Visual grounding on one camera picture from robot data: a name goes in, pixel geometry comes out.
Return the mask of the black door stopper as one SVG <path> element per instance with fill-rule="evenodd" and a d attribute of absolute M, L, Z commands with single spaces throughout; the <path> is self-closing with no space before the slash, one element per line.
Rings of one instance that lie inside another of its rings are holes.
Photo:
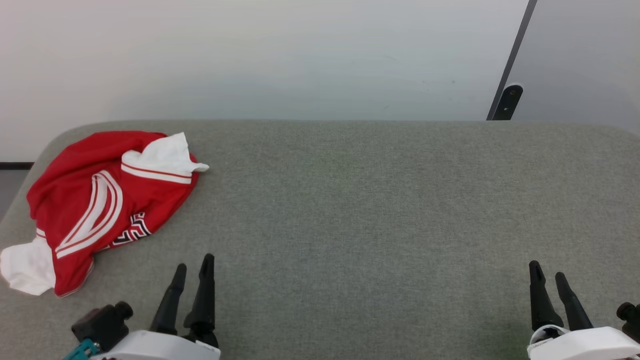
<path fill-rule="evenodd" d="M 519 100 L 523 94 L 523 88 L 519 84 L 512 84 L 505 87 L 502 92 L 496 109 L 493 114 L 492 121 L 510 121 L 514 116 Z"/>

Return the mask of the red and white jersey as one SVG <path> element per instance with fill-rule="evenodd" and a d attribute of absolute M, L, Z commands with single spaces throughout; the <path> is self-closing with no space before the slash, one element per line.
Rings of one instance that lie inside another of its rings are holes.
<path fill-rule="evenodd" d="M 35 238 L 0 251 L 0 275 L 31 296 L 77 292 L 97 253 L 158 231 L 209 168 L 183 132 L 97 132 L 67 146 L 27 192 Z"/>

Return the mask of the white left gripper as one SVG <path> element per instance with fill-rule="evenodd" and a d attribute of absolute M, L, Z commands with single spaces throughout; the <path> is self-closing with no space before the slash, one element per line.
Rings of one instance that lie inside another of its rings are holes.
<path fill-rule="evenodd" d="M 177 336 L 179 299 L 185 289 L 187 266 L 179 264 L 153 317 L 150 331 L 129 333 L 103 360 L 220 360 L 215 336 L 215 256 L 206 254 L 199 269 L 199 285 L 183 326 L 189 330 Z"/>

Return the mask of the dark grey door frame strip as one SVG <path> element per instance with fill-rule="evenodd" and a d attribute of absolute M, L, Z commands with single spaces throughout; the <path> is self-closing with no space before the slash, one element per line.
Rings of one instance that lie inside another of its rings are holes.
<path fill-rule="evenodd" d="M 521 23 L 519 24 L 518 32 L 512 44 L 512 48 L 505 64 L 505 68 L 503 69 L 502 77 L 500 78 L 500 82 L 498 83 L 496 93 L 494 94 L 493 102 L 491 103 L 491 107 L 489 109 L 489 112 L 487 113 L 486 121 L 496 120 L 496 113 L 499 110 L 500 100 L 503 98 L 503 93 L 505 92 L 505 88 L 507 87 L 511 70 L 514 66 L 519 49 L 521 48 L 522 41 L 525 37 L 526 30 L 528 29 L 528 25 L 530 24 L 537 3 L 538 0 L 527 0 L 526 2 L 526 8 L 522 16 Z"/>

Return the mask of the grey door panel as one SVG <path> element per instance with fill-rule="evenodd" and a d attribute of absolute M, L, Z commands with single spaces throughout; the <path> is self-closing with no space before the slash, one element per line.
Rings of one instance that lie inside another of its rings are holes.
<path fill-rule="evenodd" d="M 514 122 L 584 123 L 640 135 L 640 0 L 535 0 L 505 85 Z"/>

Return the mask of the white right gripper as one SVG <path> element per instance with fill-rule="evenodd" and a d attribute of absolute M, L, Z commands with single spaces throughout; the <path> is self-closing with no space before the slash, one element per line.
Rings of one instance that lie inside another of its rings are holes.
<path fill-rule="evenodd" d="M 640 343 L 610 326 L 594 328 L 563 272 L 555 274 L 569 330 L 554 310 L 546 276 L 537 260 L 529 263 L 531 328 L 529 360 L 640 360 Z"/>

